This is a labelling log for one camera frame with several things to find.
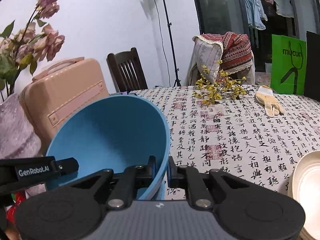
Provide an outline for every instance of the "calligraphy tablecloth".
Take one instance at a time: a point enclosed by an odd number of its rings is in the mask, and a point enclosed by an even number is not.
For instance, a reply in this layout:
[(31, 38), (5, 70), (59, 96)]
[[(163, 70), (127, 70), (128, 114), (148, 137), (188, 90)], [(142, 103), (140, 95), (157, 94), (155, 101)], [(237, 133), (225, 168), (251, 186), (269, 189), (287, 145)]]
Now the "calligraphy tablecloth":
[[(241, 100), (202, 106), (194, 87), (140, 90), (166, 116), (170, 155), (176, 165), (199, 172), (226, 172), (286, 194), (289, 177), (308, 152), (320, 150), (320, 103), (304, 96), (275, 95), (285, 115), (269, 118), (254, 101), (257, 86)], [(184, 190), (166, 188), (165, 199), (183, 199)]]

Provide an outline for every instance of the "green shopping bag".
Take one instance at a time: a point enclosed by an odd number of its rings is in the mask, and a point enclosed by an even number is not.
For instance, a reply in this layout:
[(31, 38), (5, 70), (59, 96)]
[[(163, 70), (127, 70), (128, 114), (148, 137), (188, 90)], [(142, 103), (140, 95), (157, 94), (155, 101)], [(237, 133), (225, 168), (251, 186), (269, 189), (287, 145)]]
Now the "green shopping bag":
[(306, 66), (305, 41), (272, 35), (272, 89), (279, 94), (303, 95)]

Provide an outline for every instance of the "suitcase handle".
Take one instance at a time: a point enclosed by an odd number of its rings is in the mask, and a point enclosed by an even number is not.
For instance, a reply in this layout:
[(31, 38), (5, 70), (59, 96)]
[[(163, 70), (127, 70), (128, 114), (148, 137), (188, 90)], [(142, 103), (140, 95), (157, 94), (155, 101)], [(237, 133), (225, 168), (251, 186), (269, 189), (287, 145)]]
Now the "suitcase handle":
[(65, 59), (65, 60), (62, 60), (60, 62), (57, 62), (55, 63), (54, 65), (52, 65), (51, 67), (49, 67), (48, 69), (42, 71), (41, 73), (39, 73), (38, 75), (35, 75), (33, 78), (32, 78), (32, 82), (35, 82), (41, 78), (44, 78), (46, 77), (47, 75), (51, 74), (51, 73), (54, 73), (66, 66), (61, 66), (61, 65), (64, 65), (64, 64), (67, 64), (69, 63), (67, 66), (70, 66), (74, 63), (77, 63), (79, 61), (82, 61), (84, 60), (84, 57), (77, 57), (77, 58), (71, 58), (71, 59)]

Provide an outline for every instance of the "stack of plates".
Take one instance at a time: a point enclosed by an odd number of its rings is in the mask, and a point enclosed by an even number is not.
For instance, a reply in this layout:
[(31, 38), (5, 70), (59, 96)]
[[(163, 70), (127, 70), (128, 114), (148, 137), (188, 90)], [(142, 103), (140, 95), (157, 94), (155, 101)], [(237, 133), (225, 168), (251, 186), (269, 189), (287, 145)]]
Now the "stack of plates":
[(320, 240), (320, 151), (310, 152), (297, 164), (288, 196), (298, 201), (306, 213), (301, 238)]

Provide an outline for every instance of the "blue bowl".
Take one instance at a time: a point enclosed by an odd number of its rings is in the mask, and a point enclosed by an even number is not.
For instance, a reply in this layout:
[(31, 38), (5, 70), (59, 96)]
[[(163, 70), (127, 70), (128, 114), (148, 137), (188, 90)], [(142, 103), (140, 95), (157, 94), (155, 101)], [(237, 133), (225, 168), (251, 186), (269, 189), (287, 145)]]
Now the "blue bowl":
[(136, 95), (115, 94), (86, 106), (60, 128), (47, 156), (56, 160), (74, 157), (79, 171), (47, 181), (46, 187), (52, 190), (103, 169), (120, 173), (129, 166), (147, 165), (153, 155), (155, 178), (137, 195), (149, 200), (160, 188), (169, 148), (169, 127), (159, 108)]

